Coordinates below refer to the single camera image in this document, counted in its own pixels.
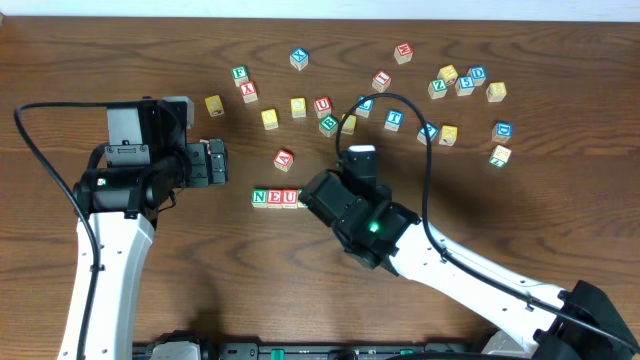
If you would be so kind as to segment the red E block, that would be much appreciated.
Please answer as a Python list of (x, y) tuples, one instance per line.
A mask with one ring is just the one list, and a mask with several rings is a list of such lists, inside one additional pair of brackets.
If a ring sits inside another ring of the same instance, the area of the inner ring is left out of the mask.
[(267, 190), (267, 207), (280, 209), (283, 207), (283, 190), (268, 189)]

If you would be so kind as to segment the green R block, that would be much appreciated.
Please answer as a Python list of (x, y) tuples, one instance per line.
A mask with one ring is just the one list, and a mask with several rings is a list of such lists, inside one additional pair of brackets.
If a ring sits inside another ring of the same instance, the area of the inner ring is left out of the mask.
[(298, 200), (298, 201), (297, 201), (297, 207), (298, 207), (298, 208), (307, 208), (307, 205), (306, 205), (306, 204), (304, 204), (304, 203), (301, 201), (301, 193), (302, 193), (302, 189), (298, 189), (298, 196), (297, 196), (297, 200)]

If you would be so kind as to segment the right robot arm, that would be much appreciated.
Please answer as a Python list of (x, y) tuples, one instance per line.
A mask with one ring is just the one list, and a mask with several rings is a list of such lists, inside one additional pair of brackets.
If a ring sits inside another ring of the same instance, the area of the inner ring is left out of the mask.
[(429, 286), (498, 328), (484, 358), (631, 359), (639, 344), (608, 296), (579, 281), (572, 290), (508, 270), (452, 241), (394, 202), (376, 182), (376, 153), (354, 146), (325, 170), (300, 200), (344, 251), (367, 268)]

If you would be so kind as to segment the green N block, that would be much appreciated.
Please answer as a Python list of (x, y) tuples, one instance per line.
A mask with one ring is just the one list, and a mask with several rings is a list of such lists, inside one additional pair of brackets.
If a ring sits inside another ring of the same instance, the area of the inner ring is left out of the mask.
[(252, 190), (251, 204), (254, 208), (267, 208), (268, 207), (268, 190), (262, 188), (255, 188)]

